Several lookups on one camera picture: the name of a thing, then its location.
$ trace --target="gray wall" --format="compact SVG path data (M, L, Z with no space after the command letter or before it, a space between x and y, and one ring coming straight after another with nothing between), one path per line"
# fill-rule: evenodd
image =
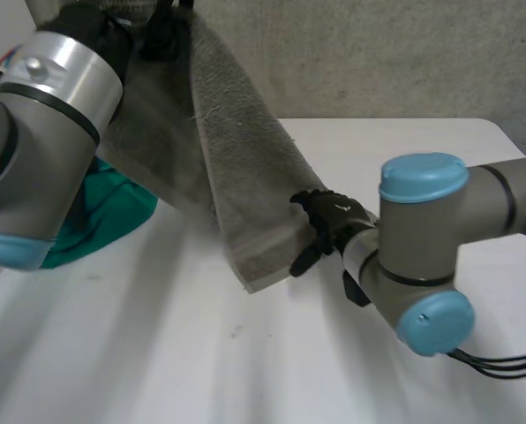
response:
M484 117L526 152L526 0L197 0L280 117Z

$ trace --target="green cloth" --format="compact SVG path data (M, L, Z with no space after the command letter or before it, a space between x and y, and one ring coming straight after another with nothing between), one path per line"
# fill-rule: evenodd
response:
M97 167L83 181L84 207L78 221L65 220L56 244L42 268L50 269L76 261L138 228L155 211L157 198L107 163Z

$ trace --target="silver metal ring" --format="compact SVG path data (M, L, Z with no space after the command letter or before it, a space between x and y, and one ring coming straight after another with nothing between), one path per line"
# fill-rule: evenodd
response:
M379 249L379 229L360 231L343 248L343 267L359 284L359 274L367 258Z
M0 83L33 87L72 106L102 136L122 98L112 67L84 44L40 31L14 55Z

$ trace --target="table surface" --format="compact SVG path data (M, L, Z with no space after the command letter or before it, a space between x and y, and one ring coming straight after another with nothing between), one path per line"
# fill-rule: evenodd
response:
M378 211L379 168L444 151L522 157L478 119L285 119L324 183ZM248 295L209 225L165 204L71 265L0 274L0 423L524 423L526 380L421 358L345 299L332 256ZM464 348L526 353L526 238L463 246Z

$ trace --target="gray towel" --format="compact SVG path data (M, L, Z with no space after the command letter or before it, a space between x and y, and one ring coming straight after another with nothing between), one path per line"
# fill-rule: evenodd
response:
M98 155L177 208L215 217L231 267L257 292L287 277L312 240L290 196L324 186L218 36L179 16L190 61L133 61Z

